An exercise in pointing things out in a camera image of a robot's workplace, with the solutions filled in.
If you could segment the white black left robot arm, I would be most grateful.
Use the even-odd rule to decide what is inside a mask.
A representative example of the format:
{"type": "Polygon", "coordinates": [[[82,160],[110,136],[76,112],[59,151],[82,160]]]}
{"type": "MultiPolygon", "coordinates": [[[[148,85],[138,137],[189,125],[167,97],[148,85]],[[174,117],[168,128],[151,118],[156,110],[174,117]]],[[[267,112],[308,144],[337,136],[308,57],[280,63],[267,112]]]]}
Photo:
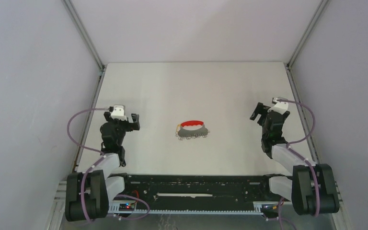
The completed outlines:
{"type": "Polygon", "coordinates": [[[132,114],[131,122],[112,112],[105,112],[104,117],[99,159],[86,172],[74,172],[67,177],[65,216],[70,222],[104,218],[113,197],[124,200],[132,195],[132,186],[122,177],[109,176],[117,167],[126,165],[122,143],[127,132],[140,130],[139,115],[132,114]]]}

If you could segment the red-handled metal key holder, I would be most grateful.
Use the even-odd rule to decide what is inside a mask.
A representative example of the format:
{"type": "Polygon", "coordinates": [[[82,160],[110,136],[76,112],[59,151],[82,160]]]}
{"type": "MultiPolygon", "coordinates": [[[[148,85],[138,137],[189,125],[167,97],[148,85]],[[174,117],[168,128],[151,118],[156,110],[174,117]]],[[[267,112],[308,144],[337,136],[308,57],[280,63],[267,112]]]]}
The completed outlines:
{"type": "Polygon", "coordinates": [[[180,123],[180,125],[180,130],[178,132],[175,132],[175,136],[179,140],[206,138],[210,133],[205,123],[200,120],[184,121],[180,123]]]}

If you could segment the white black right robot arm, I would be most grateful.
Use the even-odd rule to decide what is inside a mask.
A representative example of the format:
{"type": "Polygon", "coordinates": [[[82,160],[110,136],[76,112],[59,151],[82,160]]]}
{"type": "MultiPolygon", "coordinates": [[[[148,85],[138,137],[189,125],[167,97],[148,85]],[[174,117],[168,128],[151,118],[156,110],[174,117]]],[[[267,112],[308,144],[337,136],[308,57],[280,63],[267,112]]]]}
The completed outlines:
{"type": "Polygon", "coordinates": [[[337,213],[340,199],[333,170],[328,164],[319,164],[297,153],[283,136],[283,126],[290,115],[290,100],[274,98],[272,106],[258,102],[250,120],[262,128],[261,148],[272,160],[281,164],[290,174],[265,175],[260,196],[272,200],[277,195],[292,203],[299,215],[337,213]]]}

